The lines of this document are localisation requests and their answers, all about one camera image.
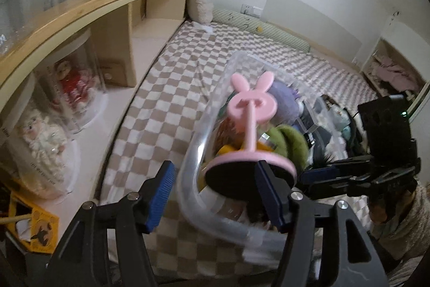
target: checkered bedsheet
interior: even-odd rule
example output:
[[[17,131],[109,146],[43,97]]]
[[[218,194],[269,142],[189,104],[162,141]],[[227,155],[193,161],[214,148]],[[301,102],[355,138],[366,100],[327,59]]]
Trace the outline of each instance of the checkered bedsheet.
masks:
[[[101,193],[101,203],[116,202],[143,181],[154,177],[164,160],[177,169],[211,91],[231,54],[245,50],[277,64],[319,94],[332,96],[352,114],[357,105],[376,98],[358,74],[333,67],[311,54],[286,48],[224,24],[212,24],[213,34],[196,31],[185,22],[166,46],[127,112],[114,142]],[[363,224],[369,222],[363,198],[349,198]],[[247,264],[242,248],[197,231],[182,217],[175,190],[160,225],[145,244],[156,275],[201,278],[258,273],[266,267]],[[109,252],[117,260],[114,233]]]

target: pink bunny stand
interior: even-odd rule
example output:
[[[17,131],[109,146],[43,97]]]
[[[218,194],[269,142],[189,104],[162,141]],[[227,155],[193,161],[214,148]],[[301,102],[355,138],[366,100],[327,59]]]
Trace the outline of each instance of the pink bunny stand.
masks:
[[[272,86],[272,72],[263,73],[254,90],[240,74],[231,77],[238,92],[227,105],[227,114],[238,130],[245,130],[245,149],[217,156],[206,167],[207,185],[219,194],[236,200],[249,200],[258,196],[254,180],[255,164],[266,161],[276,176],[284,178],[290,186],[297,181],[293,163],[274,152],[256,149],[257,125],[268,122],[278,108],[275,98],[266,91]]]

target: metal screw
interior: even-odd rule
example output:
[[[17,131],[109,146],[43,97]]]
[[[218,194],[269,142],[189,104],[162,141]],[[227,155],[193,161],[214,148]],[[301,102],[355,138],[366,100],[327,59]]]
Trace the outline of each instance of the metal screw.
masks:
[[[127,195],[127,199],[130,201],[137,201],[139,199],[139,193],[138,192],[130,192]]]
[[[82,204],[82,208],[85,210],[90,210],[92,208],[92,206],[94,206],[93,201],[86,201]]]
[[[295,191],[291,194],[291,198],[296,201],[301,201],[303,199],[303,194],[301,192]]]
[[[338,201],[338,207],[341,210],[345,210],[345,209],[348,208],[348,203],[346,201],[344,201],[344,200],[340,200],[340,201]]]

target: plastic cylinder container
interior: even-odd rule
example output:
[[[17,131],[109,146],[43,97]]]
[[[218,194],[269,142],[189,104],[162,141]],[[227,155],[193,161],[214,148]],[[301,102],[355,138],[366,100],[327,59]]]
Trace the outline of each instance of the plastic cylinder container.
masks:
[[[53,199],[72,191],[79,152],[62,120],[46,112],[47,104],[30,74],[5,107],[0,144],[6,142],[21,183],[35,195]]]
[[[73,133],[89,124],[105,105],[103,76],[86,29],[73,35],[35,69],[49,108]]]
[[[181,212],[197,229],[213,237],[243,247],[280,253],[284,249],[286,235],[236,222],[211,212],[210,208],[205,205],[199,196],[197,187],[200,165],[205,159],[206,153],[211,152],[210,139],[212,130],[216,125],[220,109],[233,91],[230,84],[231,76],[235,72],[244,75],[252,87],[255,85],[256,79],[265,71],[273,72],[276,80],[298,91],[315,124],[323,123],[325,128],[332,134],[334,144],[332,155],[334,158],[345,158],[345,153],[339,142],[341,135],[334,128],[323,100],[306,84],[297,81],[292,75],[278,66],[271,65],[256,56],[239,51],[234,53],[227,63],[224,74],[212,92],[206,109],[194,131],[178,175],[177,199]],[[314,131],[306,129],[304,126],[303,128],[303,132]]]

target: pink cloth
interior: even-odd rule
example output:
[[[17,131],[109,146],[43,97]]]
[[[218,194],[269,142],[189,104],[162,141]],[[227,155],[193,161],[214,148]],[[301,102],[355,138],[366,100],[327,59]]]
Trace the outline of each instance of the pink cloth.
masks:
[[[376,75],[390,83],[397,91],[412,90],[417,93],[420,91],[415,76],[387,56],[382,59],[381,65],[376,69]]]

